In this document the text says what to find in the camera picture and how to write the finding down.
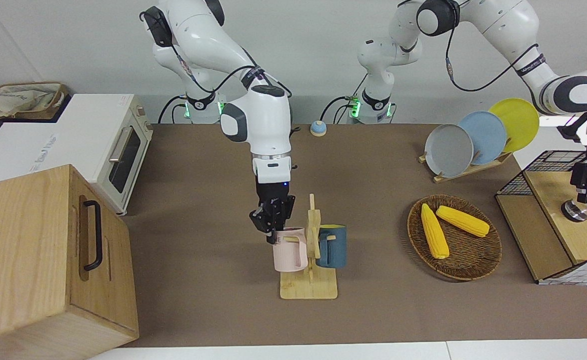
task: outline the oven window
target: oven window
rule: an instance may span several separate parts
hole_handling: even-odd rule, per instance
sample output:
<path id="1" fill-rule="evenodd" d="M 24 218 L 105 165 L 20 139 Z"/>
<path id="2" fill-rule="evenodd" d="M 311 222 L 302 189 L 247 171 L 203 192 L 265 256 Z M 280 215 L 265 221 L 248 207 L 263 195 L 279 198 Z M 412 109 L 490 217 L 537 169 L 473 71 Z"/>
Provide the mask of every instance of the oven window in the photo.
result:
<path id="1" fill-rule="evenodd" d="M 136 155 L 138 154 L 141 145 L 140 137 L 136 134 L 136 130 L 131 126 L 129 127 L 132 128 L 131 137 L 129 137 L 129 141 L 124 148 L 122 158 L 120 158 L 120 161 L 113 164 L 113 167 L 111 167 L 111 173 L 109 173 L 109 182 L 113 184 L 113 187 L 115 187 L 120 194 L 122 194 L 125 189 L 125 184 L 127 184 L 129 173 L 131 173 L 134 161 L 136 161 Z"/>

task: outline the corn cob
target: corn cob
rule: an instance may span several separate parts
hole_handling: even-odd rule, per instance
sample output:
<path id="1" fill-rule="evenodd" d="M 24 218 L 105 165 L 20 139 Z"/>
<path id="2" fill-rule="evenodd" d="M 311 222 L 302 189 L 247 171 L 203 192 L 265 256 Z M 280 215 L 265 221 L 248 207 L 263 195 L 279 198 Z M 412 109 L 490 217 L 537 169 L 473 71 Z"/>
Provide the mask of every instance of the corn cob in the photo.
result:
<path id="1" fill-rule="evenodd" d="M 426 237 L 426 243 L 429 245 L 431 256 L 436 259 L 449 257 L 449 246 L 447 246 L 445 233 L 442 227 L 440 227 L 440 223 L 433 210 L 426 203 L 422 204 L 420 219 L 422 220 L 424 236 Z"/>
<path id="2" fill-rule="evenodd" d="M 490 224 L 476 218 L 470 214 L 460 210 L 452 209 L 451 207 L 440 205 L 435 212 L 440 219 L 447 223 L 465 230 L 468 233 L 484 238 L 490 232 Z"/>

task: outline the green indicator light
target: green indicator light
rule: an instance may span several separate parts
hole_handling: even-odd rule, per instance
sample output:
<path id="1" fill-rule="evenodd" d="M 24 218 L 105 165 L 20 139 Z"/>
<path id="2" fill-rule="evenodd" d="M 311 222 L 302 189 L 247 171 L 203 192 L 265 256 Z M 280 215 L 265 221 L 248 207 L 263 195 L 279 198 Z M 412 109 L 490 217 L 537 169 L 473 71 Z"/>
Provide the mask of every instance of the green indicator light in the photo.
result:
<path id="1" fill-rule="evenodd" d="M 355 98 L 353 101 L 355 104 L 351 105 L 351 117 L 357 118 L 360 115 L 360 100 Z"/>

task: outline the white wall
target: white wall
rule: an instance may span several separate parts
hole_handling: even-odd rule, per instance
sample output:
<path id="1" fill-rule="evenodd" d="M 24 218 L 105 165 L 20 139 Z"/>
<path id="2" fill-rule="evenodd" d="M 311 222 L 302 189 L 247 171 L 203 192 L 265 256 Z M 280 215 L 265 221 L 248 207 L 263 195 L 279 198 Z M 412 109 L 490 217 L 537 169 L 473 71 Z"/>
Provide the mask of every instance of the white wall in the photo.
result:
<path id="1" fill-rule="evenodd" d="M 587 1 L 530 0 L 540 17 L 538 42 L 559 74 L 587 68 Z M 398 0 L 221 0 L 225 30 L 295 94 L 294 120 L 309 123 L 328 100 L 351 94 L 364 75 L 360 41 L 383 36 Z M 179 78 L 154 61 L 138 21 L 153 0 L 0 0 L 0 85 L 58 80 L 76 93 L 131 92 L 152 116 L 181 91 Z M 394 68 L 396 121 L 447 123 L 529 92 L 509 73 L 479 93 L 449 84 L 447 36 L 424 39 L 423 58 Z M 506 65 L 469 23 L 453 39 L 456 80 L 474 87 Z M 242 93 L 225 86 L 228 98 Z"/>

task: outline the pink mug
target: pink mug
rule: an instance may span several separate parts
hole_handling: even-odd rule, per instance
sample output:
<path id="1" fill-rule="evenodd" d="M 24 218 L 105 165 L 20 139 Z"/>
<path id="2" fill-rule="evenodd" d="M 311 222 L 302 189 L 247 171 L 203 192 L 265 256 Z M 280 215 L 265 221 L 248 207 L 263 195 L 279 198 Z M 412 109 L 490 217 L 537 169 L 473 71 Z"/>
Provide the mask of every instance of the pink mug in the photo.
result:
<path id="1" fill-rule="evenodd" d="M 275 232 L 273 268 L 278 272 L 296 272 L 307 267 L 305 228 L 285 227 Z"/>

